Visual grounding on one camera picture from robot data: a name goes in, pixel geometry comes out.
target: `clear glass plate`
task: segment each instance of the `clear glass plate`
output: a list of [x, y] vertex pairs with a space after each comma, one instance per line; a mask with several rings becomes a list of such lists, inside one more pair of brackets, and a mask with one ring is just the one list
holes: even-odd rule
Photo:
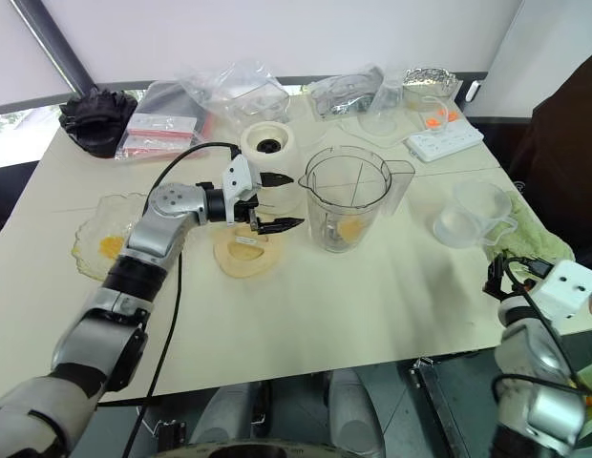
[[105, 280], [123, 241], [141, 218], [145, 198], [143, 194], [129, 194], [107, 196], [98, 201], [95, 215], [75, 233], [71, 254], [81, 274]]

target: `robotic arm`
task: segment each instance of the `robotic arm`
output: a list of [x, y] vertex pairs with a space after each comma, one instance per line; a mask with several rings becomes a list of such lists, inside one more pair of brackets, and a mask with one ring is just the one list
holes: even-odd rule
[[[210, 182], [170, 183], [150, 193], [143, 217], [105, 282], [59, 340], [51, 373], [0, 399], [0, 458], [67, 456], [101, 396], [130, 383], [147, 340], [153, 300], [190, 229], [225, 220], [247, 222], [253, 231], [271, 234], [303, 222], [261, 222], [255, 214], [256, 193], [292, 179], [259, 173], [238, 151], [232, 155], [222, 189]], [[584, 404], [581, 393], [568, 386], [575, 374], [547, 321], [569, 317], [581, 307], [592, 292], [592, 271], [570, 261], [555, 266], [520, 261], [542, 279], [530, 293], [501, 291], [502, 259], [490, 266], [484, 288], [501, 300], [499, 318], [506, 326], [496, 350], [503, 375], [494, 384], [498, 427], [492, 456], [566, 456], [581, 431]]]
[[259, 234], [272, 234], [303, 222], [261, 222], [254, 210], [256, 193], [292, 178], [260, 173], [243, 155], [232, 154], [223, 189], [210, 182], [170, 183], [150, 193], [105, 282], [59, 340], [51, 373], [27, 380], [0, 399], [0, 457], [67, 456], [101, 396], [130, 383], [147, 340], [153, 300], [190, 229], [225, 220], [248, 222]]
[[592, 271], [569, 260], [556, 265], [519, 259], [530, 273], [526, 291], [501, 291], [509, 263], [501, 255], [489, 269], [484, 291], [501, 300], [499, 320], [506, 327], [496, 348], [502, 375], [494, 380], [498, 426], [492, 457], [562, 457], [576, 444], [585, 419], [582, 391], [550, 322], [571, 318], [592, 292]]

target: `white power strip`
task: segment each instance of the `white power strip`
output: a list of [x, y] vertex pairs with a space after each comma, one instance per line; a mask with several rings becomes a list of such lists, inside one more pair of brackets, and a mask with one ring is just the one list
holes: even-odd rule
[[447, 124], [443, 131], [427, 130], [407, 138], [407, 146], [424, 162], [452, 155], [476, 145], [483, 134], [465, 119], [456, 119]]

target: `towel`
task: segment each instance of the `towel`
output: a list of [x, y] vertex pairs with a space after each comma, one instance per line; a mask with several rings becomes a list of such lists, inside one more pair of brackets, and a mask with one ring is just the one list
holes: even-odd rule
[[[517, 230], [503, 235], [496, 245], [483, 246], [489, 261], [503, 253], [506, 256], [523, 256], [541, 258], [549, 262], [557, 260], [574, 260], [572, 248], [555, 234], [548, 232], [531, 213], [529, 207], [516, 191], [508, 191], [506, 195], [513, 204], [511, 217], [518, 223]], [[498, 224], [489, 232], [488, 237], [494, 238], [505, 223]]]

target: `red and white package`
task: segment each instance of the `red and white package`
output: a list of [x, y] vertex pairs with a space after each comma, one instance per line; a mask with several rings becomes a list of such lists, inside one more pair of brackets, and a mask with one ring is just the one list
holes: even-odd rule
[[150, 138], [129, 135], [122, 145], [122, 153], [129, 158], [175, 155], [190, 148], [188, 138]]
[[134, 113], [126, 131], [130, 135], [151, 138], [183, 138], [191, 140], [197, 125], [195, 117]]

